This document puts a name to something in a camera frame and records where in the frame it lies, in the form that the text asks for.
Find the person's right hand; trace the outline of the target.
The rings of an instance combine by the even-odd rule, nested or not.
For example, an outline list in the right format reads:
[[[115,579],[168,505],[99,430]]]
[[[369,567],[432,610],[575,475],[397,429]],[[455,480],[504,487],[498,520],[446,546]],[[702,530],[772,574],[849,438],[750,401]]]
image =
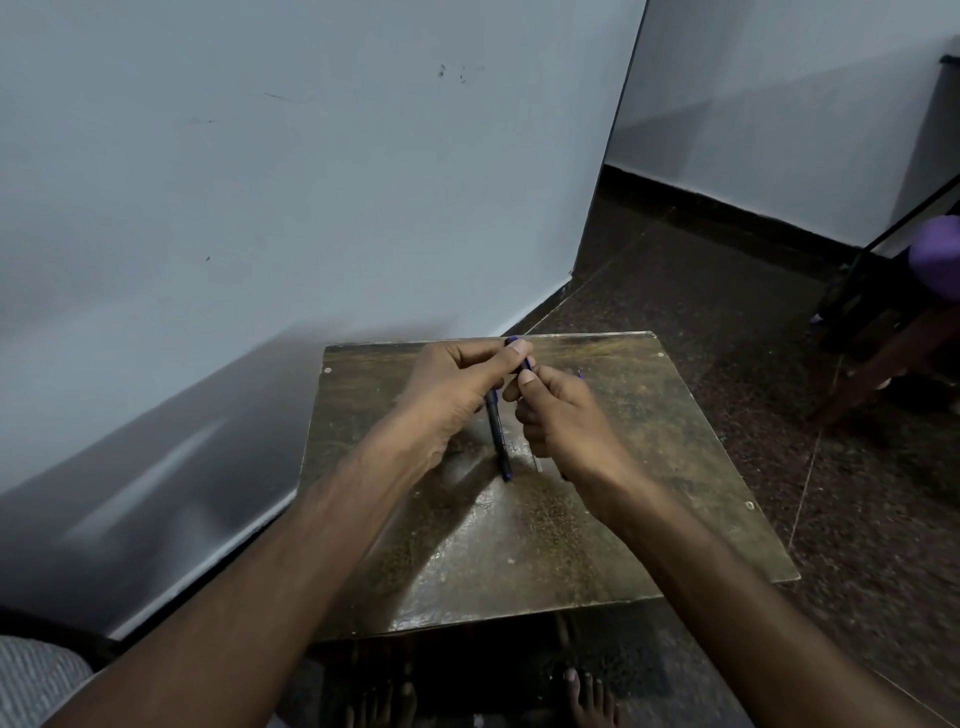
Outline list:
[[[609,526],[646,476],[582,378],[546,365],[534,370],[542,381],[542,406],[514,403],[523,436],[533,455],[551,459],[587,511]]]

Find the person's left hand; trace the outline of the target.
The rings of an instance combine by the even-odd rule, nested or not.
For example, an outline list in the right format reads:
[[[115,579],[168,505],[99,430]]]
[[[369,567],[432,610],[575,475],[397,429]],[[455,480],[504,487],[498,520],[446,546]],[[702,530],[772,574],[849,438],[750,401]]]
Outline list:
[[[474,362],[491,360],[488,373],[510,373],[527,360],[533,345],[518,338],[457,339],[424,346],[396,406],[387,419],[390,444],[402,454],[411,478],[418,480],[439,465],[450,439],[479,410]]]

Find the dark blue pen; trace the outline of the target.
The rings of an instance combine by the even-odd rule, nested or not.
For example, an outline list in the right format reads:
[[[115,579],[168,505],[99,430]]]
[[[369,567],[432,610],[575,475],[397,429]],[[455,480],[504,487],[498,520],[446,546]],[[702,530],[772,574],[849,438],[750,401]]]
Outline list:
[[[496,454],[497,467],[501,480],[504,482],[510,482],[513,478],[513,471],[505,434],[499,415],[498,402],[498,389],[495,387],[488,389],[484,394],[484,405],[486,408],[486,417],[489,424],[491,441]]]

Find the person's right forearm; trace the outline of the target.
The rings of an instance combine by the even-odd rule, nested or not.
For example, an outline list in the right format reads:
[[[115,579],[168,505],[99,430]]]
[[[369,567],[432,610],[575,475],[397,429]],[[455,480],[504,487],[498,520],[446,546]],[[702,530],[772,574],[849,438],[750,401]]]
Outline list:
[[[574,484],[654,579],[756,728],[934,728],[666,489],[635,477]]]

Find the person's left forearm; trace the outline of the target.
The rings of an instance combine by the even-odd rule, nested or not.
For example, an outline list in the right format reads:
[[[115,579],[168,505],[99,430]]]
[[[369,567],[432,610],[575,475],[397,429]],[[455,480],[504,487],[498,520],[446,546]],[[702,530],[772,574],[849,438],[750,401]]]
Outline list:
[[[43,728],[265,728],[338,593],[445,448],[407,414],[380,422]]]

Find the person's right foot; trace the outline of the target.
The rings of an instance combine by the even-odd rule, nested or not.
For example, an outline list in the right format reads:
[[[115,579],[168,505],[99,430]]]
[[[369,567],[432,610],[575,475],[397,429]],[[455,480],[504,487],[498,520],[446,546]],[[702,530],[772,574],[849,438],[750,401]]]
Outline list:
[[[618,698],[600,678],[569,666],[562,684],[573,728],[619,728]]]

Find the person's foot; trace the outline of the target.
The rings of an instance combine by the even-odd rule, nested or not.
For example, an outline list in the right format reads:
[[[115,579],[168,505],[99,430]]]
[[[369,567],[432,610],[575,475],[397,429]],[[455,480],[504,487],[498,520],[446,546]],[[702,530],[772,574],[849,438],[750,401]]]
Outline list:
[[[573,728],[619,728],[618,698],[600,678],[569,666],[562,684]]]
[[[416,728],[418,695],[413,682],[387,682],[363,691],[344,709],[343,728]]]

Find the person's left foot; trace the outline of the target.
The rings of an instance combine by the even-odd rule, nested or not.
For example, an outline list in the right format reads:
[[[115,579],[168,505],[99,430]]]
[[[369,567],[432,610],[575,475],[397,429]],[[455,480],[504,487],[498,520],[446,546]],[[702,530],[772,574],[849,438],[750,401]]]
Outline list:
[[[343,728],[416,728],[418,695],[413,682],[387,682],[363,691],[344,709]]]

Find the black tripod stand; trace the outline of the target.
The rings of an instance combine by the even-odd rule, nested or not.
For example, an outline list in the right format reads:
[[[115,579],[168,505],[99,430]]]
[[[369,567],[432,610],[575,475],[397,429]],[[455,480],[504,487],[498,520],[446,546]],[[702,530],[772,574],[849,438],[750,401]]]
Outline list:
[[[839,355],[879,315],[895,310],[902,330],[942,297],[909,264],[921,228],[946,213],[960,213],[960,174],[910,209],[870,244],[858,250],[828,285],[810,320],[822,330],[819,348]]]

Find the brown wooden chair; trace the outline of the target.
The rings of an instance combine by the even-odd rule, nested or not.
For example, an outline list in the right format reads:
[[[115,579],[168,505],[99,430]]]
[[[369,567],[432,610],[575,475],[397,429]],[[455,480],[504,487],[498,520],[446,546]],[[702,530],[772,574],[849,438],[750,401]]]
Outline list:
[[[895,334],[882,348],[839,384],[812,412],[810,422],[828,428],[861,405],[886,380],[924,363],[943,345],[960,336],[960,301],[937,301]]]

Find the purple round cushion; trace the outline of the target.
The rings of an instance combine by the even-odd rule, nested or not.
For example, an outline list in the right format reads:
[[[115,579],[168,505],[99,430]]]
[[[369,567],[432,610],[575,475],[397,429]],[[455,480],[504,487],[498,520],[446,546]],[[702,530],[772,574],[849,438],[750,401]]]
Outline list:
[[[914,277],[939,298],[960,303],[960,215],[921,223],[908,250]]]

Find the grey woven cloth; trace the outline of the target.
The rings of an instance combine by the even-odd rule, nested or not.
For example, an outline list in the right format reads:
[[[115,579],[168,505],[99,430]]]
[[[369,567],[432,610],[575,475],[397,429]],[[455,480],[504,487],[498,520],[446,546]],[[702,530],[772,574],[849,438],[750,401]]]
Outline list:
[[[69,649],[0,636],[0,728],[40,728],[94,676]]]

